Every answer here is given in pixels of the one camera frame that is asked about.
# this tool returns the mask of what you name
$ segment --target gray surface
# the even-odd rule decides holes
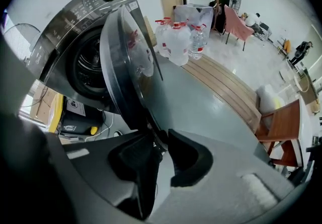
[[[157,58],[164,81],[153,76],[146,100],[161,129],[199,134],[233,144],[264,162],[270,160],[264,146],[225,102],[181,67],[160,55]]]
[[[271,209],[265,207],[270,201],[265,197],[267,193],[280,201],[294,189],[273,168],[234,146],[192,133],[179,133],[206,146],[213,155],[213,165],[196,185],[172,187],[150,216],[148,221],[153,224],[244,223]],[[247,174],[257,176],[265,189],[242,179]]]

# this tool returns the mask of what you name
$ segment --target gray washing machine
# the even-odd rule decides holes
[[[107,21],[110,15],[113,15],[111,18],[114,20]],[[117,15],[121,18],[119,23],[115,20]],[[103,35],[105,23],[113,28],[106,27]],[[108,36],[113,36],[113,40],[107,39]],[[105,47],[102,47],[102,39],[105,39]],[[153,69],[157,69],[156,72],[161,74],[137,0],[72,0],[45,28],[27,67],[46,86],[76,101],[120,113],[123,118],[131,112],[127,117],[127,123],[130,128],[137,128],[136,124],[131,124],[133,121],[130,118],[135,111],[142,111],[142,103],[139,106],[135,105],[140,101],[142,92],[138,91],[137,80],[134,81],[131,76],[132,69],[119,67],[122,61],[127,60],[128,50],[138,49],[144,53],[143,58],[139,54],[134,56],[133,62],[137,61],[139,64],[134,63],[137,67],[134,75],[153,75],[147,73],[154,72]],[[100,50],[108,53],[112,57],[110,60],[120,60],[116,63],[117,71],[126,73],[119,72],[116,80],[111,81],[112,77],[107,76],[107,71],[113,75],[113,67],[116,65],[110,65],[105,55],[105,62],[102,63]],[[144,68],[147,60],[155,67],[149,70]],[[113,87],[111,86],[113,81],[117,82],[118,88],[114,83]],[[118,93],[119,89],[125,89],[126,92],[123,90],[122,93]],[[132,92],[135,93],[135,99],[131,97]]]

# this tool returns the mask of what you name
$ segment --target open door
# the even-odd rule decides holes
[[[157,71],[152,52],[125,6],[106,19],[100,58],[106,86],[123,119],[131,129],[146,128],[149,111],[144,97]]]

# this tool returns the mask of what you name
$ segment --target white floor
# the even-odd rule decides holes
[[[276,47],[250,36],[243,51],[244,42],[232,34],[226,45],[227,35],[220,36],[211,31],[204,53],[232,71],[254,91],[261,85],[271,84],[286,103],[295,99],[292,86],[285,83],[279,74],[282,69],[289,71],[289,67],[283,56],[278,55]]]

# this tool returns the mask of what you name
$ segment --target pink chair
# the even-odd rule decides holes
[[[245,43],[249,36],[251,36],[254,30],[251,27],[246,26],[245,22],[241,20],[233,8],[225,5],[225,14],[226,14],[226,28],[225,32],[228,32],[226,44],[229,38],[230,33],[237,37],[237,40],[240,39],[244,41],[243,51],[245,49]]]

